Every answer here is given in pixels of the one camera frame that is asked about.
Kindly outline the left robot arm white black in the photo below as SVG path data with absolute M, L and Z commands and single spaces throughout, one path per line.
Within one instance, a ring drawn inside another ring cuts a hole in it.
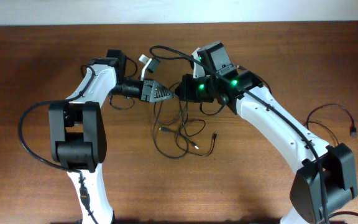
M 86 75 L 65 101 L 48 109 L 51 154 L 67 170 L 80 203 L 80 223 L 114 223 L 103 180 L 107 139 L 101 107 L 107 96 L 121 95 L 156 103 L 175 94 L 153 79 L 125 76 L 127 57 L 121 50 L 93 58 Z

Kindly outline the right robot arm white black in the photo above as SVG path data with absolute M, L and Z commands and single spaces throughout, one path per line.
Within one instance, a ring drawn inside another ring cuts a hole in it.
M 184 54 L 193 74 L 182 77 L 175 93 L 183 101 L 222 106 L 259 130 L 295 174 L 292 208 L 281 223 L 323 223 L 358 195 L 353 152 L 343 143 L 332 146 L 287 112 L 261 79 L 238 72 L 221 42 Z

